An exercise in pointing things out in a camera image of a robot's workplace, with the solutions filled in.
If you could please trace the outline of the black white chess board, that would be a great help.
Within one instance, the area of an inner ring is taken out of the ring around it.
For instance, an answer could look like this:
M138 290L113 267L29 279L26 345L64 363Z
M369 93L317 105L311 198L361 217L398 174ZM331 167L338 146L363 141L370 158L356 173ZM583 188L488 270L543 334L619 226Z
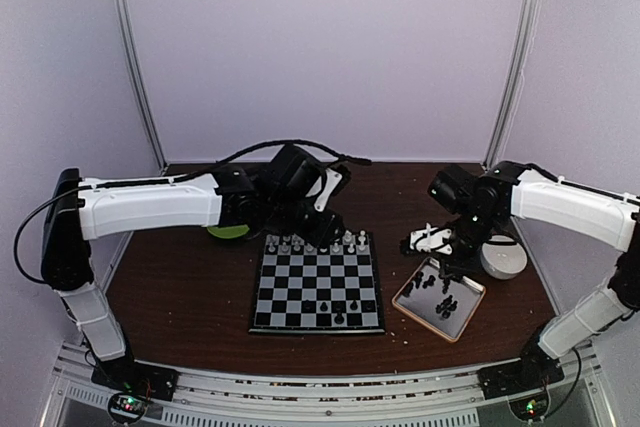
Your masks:
M266 239L257 265L249 332L268 335L371 335L385 332L377 255L373 234L347 231L326 249L305 243L298 236L277 237L274 253ZM314 301L305 313L303 302ZM353 300L359 308L350 309ZM375 310L364 311L363 301ZM320 304L329 304L327 312ZM343 312L343 325L335 316Z

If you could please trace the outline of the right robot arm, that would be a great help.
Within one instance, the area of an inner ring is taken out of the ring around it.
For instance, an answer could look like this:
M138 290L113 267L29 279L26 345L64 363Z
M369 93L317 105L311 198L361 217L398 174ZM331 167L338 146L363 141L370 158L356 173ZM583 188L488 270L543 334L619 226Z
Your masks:
M578 344L639 309L639 199L565 180L534 163L502 161L480 175L457 164L438 172L429 195L455 215L447 226L445 265L465 271L492 232L510 219L541 221L583 234L619 252L612 277L573 309L550 320L533 351L513 366L519 387L535 387Z

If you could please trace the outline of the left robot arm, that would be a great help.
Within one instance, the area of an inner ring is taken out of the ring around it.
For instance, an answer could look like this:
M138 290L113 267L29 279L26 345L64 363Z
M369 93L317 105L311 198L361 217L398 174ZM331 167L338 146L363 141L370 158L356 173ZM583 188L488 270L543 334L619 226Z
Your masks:
M94 280L89 243L122 232L196 226L295 234L327 247L345 231L328 203L350 180L345 158L325 165L301 141L282 141L268 163L243 169L225 159L199 172L100 180L63 171L47 207L41 277L57 292L97 366L123 391L144 380L130 344Z

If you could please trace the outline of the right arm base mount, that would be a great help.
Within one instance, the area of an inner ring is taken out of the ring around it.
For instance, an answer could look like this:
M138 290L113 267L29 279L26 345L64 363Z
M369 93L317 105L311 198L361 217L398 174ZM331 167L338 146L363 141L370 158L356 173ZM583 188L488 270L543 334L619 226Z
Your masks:
M541 389L565 378L559 366L539 370L525 367L521 361L481 368L477 376L486 400Z

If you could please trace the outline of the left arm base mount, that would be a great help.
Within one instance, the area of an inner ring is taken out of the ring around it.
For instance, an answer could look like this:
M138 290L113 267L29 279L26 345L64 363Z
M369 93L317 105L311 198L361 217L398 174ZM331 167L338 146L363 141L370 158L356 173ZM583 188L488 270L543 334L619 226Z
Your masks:
M124 368L99 365L94 368L91 381L138 397L171 401L178 377L174 369L135 362Z

